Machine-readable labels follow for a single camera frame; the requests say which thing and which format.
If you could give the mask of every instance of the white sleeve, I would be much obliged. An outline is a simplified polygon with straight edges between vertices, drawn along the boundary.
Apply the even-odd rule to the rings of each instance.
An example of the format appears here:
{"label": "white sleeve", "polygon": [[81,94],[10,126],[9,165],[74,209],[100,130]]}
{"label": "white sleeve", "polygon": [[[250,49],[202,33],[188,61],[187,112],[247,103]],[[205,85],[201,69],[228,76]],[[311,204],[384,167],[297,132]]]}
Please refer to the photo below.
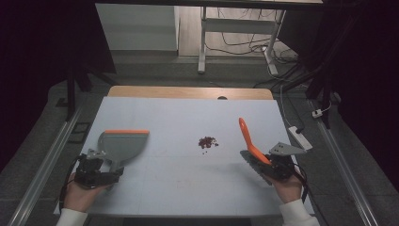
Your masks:
{"label": "white sleeve", "polygon": [[318,226],[317,218],[308,214],[302,200],[288,202],[279,207],[284,226]]}
{"label": "white sleeve", "polygon": [[56,226],[82,226],[87,217],[87,213],[63,208]]}

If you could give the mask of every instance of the black fabric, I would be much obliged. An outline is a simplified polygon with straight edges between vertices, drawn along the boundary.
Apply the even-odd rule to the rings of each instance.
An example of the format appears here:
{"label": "black fabric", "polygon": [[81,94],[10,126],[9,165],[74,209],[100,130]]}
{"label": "black fabric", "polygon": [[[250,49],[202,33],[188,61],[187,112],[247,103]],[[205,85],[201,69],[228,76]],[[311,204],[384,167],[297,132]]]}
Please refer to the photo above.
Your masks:
{"label": "black fabric", "polygon": [[49,88],[74,65],[115,67],[93,2],[3,1],[0,6],[0,169],[47,103]]}
{"label": "black fabric", "polygon": [[397,190],[398,9],[393,1],[369,3],[338,54],[334,74],[343,120]]}

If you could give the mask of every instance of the person's left hand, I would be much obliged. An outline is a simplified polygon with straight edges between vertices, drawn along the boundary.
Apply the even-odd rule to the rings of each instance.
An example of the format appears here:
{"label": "person's left hand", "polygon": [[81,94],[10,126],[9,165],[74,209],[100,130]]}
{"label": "person's left hand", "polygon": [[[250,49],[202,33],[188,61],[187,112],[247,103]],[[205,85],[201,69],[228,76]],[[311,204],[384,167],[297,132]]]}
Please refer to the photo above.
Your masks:
{"label": "person's left hand", "polygon": [[[70,180],[74,179],[75,173],[71,174]],[[93,204],[96,196],[109,186],[99,186],[93,189],[83,188],[75,181],[72,181],[67,186],[67,195],[64,201],[64,208],[86,212]]]}

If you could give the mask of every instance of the desk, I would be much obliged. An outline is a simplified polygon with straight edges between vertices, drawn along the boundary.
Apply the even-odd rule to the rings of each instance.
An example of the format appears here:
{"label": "desk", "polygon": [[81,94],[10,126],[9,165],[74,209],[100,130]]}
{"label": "desk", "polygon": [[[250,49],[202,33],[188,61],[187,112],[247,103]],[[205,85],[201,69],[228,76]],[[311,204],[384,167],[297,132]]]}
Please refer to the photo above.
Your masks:
{"label": "desk", "polygon": [[[220,95],[229,100],[217,100]],[[149,129],[150,135],[140,155],[122,162],[120,181],[88,212],[128,218],[279,215],[274,187],[240,154],[247,146],[239,117],[264,153],[279,141],[289,143],[279,107],[266,89],[113,87],[82,153],[98,149],[104,129]],[[219,145],[202,149],[202,137],[214,137]],[[107,170],[109,164],[103,164]],[[313,213],[309,200],[305,206]]]}

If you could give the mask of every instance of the power strip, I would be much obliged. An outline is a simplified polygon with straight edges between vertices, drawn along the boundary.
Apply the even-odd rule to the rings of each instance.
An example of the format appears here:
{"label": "power strip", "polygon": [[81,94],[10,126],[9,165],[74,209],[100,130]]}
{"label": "power strip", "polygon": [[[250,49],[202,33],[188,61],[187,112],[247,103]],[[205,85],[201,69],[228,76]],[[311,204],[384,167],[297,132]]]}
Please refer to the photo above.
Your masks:
{"label": "power strip", "polygon": [[312,149],[312,145],[308,142],[307,139],[305,139],[305,137],[302,135],[302,133],[297,134],[296,133],[296,126],[292,126],[290,128],[288,128],[288,131],[290,131],[291,135],[294,137],[294,139],[296,140],[296,142],[299,143],[299,145],[305,150],[310,150]]}

